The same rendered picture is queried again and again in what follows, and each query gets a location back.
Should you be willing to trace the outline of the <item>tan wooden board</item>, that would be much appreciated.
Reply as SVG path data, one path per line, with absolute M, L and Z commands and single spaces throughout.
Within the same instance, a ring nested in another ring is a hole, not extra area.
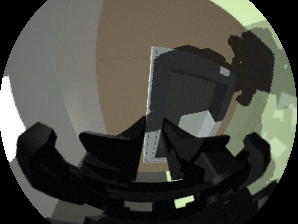
M 237 75 L 216 135 L 230 123 L 246 63 L 242 23 L 210 0 L 105 0 L 98 16 L 96 80 L 106 133 L 118 136 L 146 116 L 152 47 L 194 53 Z

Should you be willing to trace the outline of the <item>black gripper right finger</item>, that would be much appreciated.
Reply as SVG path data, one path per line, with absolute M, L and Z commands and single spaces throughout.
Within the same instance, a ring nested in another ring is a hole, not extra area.
M 192 133 L 180 129 L 172 121 L 164 117 L 162 121 L 162 145 L 166 152 L 166 160 L 172 181 L 182 180 L 181 173 L 189 168 L 189 165 L 196 160 L 202 151 L 217 147 L 225 147 L 231 137 L 229 135 L 196 137 Z

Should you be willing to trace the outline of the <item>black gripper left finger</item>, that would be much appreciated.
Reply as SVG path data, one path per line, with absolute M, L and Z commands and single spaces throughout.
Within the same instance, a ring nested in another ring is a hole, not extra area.
M 144 147 L 145 121 L 146 116 L 142 116 L 124 133 L 118 133 L 118 136 L 84 131 L 80 132 L 78 139 L 84 145 L 86 152 L 125 159 L 130 179 L 136 181 L 138 167 L 140 167 L 138 161 L 140 161 L 142 147 Z

